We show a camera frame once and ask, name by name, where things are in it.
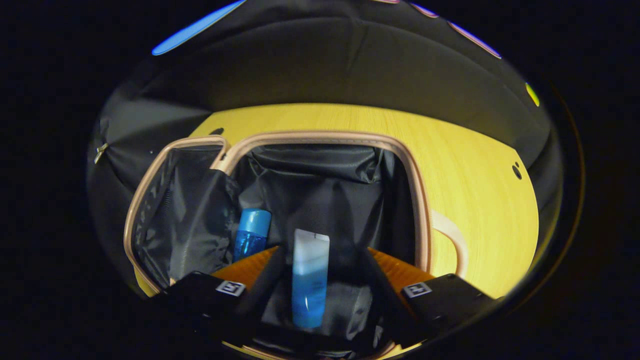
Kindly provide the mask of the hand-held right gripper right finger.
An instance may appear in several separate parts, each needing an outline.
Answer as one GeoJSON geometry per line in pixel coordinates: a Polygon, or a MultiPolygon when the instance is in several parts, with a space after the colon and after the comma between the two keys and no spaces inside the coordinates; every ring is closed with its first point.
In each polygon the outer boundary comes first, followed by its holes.
{"type": "Polygon", "coordinates": [[[448,337],[499,303],[455,273],[434,276],[371,247],[359,259],[388,333],[402,347],[448,337]]]}

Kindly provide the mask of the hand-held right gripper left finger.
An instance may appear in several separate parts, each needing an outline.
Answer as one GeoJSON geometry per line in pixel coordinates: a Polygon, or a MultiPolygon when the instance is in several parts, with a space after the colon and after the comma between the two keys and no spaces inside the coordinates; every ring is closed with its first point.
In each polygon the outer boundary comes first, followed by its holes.
{"type": "Polygon", "coordinates": [[[278,326],[264,316],[286,269],[274,246],[214,273],[192,271],[151,297],[152,333],[174,350],[238,351],[270,337],[278,326]]]}

